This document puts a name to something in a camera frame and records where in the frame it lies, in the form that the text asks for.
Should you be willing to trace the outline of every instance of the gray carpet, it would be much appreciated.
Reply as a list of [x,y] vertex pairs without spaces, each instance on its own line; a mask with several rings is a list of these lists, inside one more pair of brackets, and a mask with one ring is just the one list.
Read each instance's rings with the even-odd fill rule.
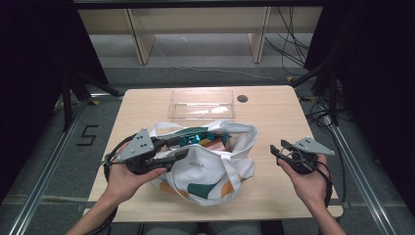
[[[290,75],[283,69],[252,68],[218,70],[177,70],[177,69],[105,69],[112,88],[125,91],[131,88],[155,87],[192,87],[192,86],[254,86],[278,85],[286,82]],[[290,69],[295,73],[304,73],[302,69]],[[311,95],[310,87],[313,80],[297,88],[299,97]],[[95,87],[89,87],[92,93],[101,92]],[[119,109],[120,100],[101,100],[98,105],[88,105],[76,124],[65,154],[61,159],[53,178],[51,179],[43,200],[36,210],[26,234],[64,234],[81,216],[83,202],[89,195],[95,179],[100,159],[104,154],[108,138],[114,125]],[[304,113],[308,114],[313,107],[312,102],[301,102]],[[412,234],[415,231],[415,219],[381,166],[374,164],[370,146],[367,144],[358,126],[350,120],[347,113],[341,113],[339,118],[341,130],[351,150],[355,153],[366,177],[375,190],[376,195],[384,204],[393,226],[398,234]],[[39,140],[33,156],[30,157],[9,196],[0,207],[0,234],[7,234],[17,214],[20,212],[24,198],[30,193],[43,167],[51,156],[59,141],[64,126],[63,108],[58,106],[51,119],[49,127]],[[86,134],[96,138],[91,146],[79,146],[91,141],[91,137],[82,138],[86,126]],[[334,139],[327,128],[318,127],[315,123],[310,126],[315,139],[327,147],[336,150]],[[372,214],[360,195],[348,169],[342,174],[339,156],[329,159],[335,188],[341,196],[344,192],[343,177],[346,178],[346,201],[350,205],[345,209],[340,223],[349,234],[380,234]],[[313,219],[283,220],[285,234],[317,234],[318,229]],[[116,223],[112,234],[135,234],[138,224]]]

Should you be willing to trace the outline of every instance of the floor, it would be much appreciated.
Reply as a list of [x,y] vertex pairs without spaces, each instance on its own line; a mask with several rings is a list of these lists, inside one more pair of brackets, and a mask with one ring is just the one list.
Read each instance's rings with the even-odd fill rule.
[[[283,57],[281,53],[274,50],[269,44],[264,44],[262,58],[260,64],[255,64],[251,55],[251,49],[248,43],[248,37],[245,34],[174,34],[174,35],[158,35],[155,47],[152,50],[150,60],[146,66],[140,66],[135,55],[135,50],[129,35],[92,35],[91,40],[94,43],[97,54],[100,58],[104,69],[189,69],[195,72],[205,73],[213,70],[215,72],[234,72],[240,68],[243,69],[267,69],[279,68],[284,69],[287,76],[293,78],[299,77],[306,71],[301,69],[301,60],[306,57],[306,50],[298,51],[292,43],[286,43],[284,37],[286,35],[269,34],[267,39],[276,47],[283,49],[285,52],[293,55],[295,61]],[[308,45],[312,38],[312,34],[298,34],[296,39],[302,44]],[[264,80],[274,77],[257,75],[253,73],[244,74],[255,80]],[[305,85],[297,89],[299,97],[310,95],[310,85],[313,80],[309,80]],[[116,109],[119,106],[120,100],[110,99],[111,101],[102,100],[102,104],[98,110],[94,110],[92,106],[77,107],[81,114],[79,122],[83,123],[82,115],[102,117],[97,120],[100,126],[106,125],[114,121],[116,114],[109,114],[108,110]],[[313,103],[303,102],[302,106],[304,113],[312,109]],[[52,120],[51,125],[61,127],[63,126],[62,107],[57,103],[56,119]],[[347,113],[341,115],[340,128],[327,131],[325,128],[319,128],[314,124],[310,128],[314,136],[321,138],[324,144],[331,145],[336,148],[333,143],[334,133],[337,136],[337,143],[341,144],[342,152],[344,153],[344,161],[346,165],[345,172],[342,172],[342,165],[340,159],[331,160],[333,164],[333,174],[335,177],[335,187],[339,195],[346,195],[344,202],[345,215],[340,218],[341,225],[349,232],[349,234],[412,234],[415,231],[415,219],[408,211],[406,205],[402,202],[399,195],[394,191],[392,184],[388,177],[382,170],[380,165],[373,162],[375,159],[373,153],[365,142],[364,136],[360,133],[358,126],[352,122]],[[111,133],[111,126],[108,125],[103,130],[103,135]],[[14,221],[22,218],[28,221],[26,234],[45,234],[45,229],[40,226],[47,227],[50,234],[60,234],[57,226],[63,228],[70,227],[79,217],[82,212],[82,207],[79,205],[85,201],[88,194],[83,192],[79,187],[73,185],[63,185],[62,182],[82,180],[82,177],[93,178],[96,169],[84,169],[83,172],[88,175],[76,175],[76,170],[69,170],[71,167],[70,161],[65,158],[61,159],[60,163],[56,163],[56,172],[52,169],[52,179],[44,182],[47,187],[44,194],[40,195],[40,203],[37,206],[36,212],[31,216],[22,214],[27,198],[30,198],[30,193],[38,182],[39,177],[42,177],[41,172],[45,165],[49,165],[50,156],[59,155],[55,153],[54,146],[59,145],[60,139],[70,138],[62,135],[60,128],[52,128],[47,130],[44,138],[39,142],[39,147],[34,153],[35,156],[43,156],[37,159],[33,157],[27,162],[25,170],[19,179],[16,181],[13,189],[7,200],[0,208],[0,234],[8,234]],[[78,151],[76,147],[71,144],[63,146],[66,152]],[[99,152],[92,152],[97,156],[102,155]],[[62,174],[62,170],[66,172],[63,174],[62,180],[58,180]],[[343,178],[346,182],[346,188],[343,187]],[[316,227],[312,219],[291,219],[284,220],[285,234],[315,234]],[[130,224],[116,225],[122,231],[119,234],[136,232],[135,228]]]

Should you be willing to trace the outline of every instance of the hand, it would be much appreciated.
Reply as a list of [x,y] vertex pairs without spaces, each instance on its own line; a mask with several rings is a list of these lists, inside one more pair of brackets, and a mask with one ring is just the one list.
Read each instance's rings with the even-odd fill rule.
[[[318,162],[327,165],[327,159],[324,155],[318,154],[317,157]],[[283,160],[278,160],[278,164],[291,178],[297,195],[308,208],[317,205],[325,207],[324,198],[326,196],[327,183],[321,174],[316,171],[310,174],[298,174]],[[318,164],[317,167],[324,174],[329,175],[326,167],[322,164]]]
[[[128,143],[125,143],[118,151],[122,152],[127,145]],[[139,187],[159,177],[165,171],[165,168],[156,168],[146,174],[137,175],[132,173],[125,164],[117,164],[114,160],[110,170],[108,186],[103,196],[108,196],[114,200],[114,203],[121,204],[134,196]]]

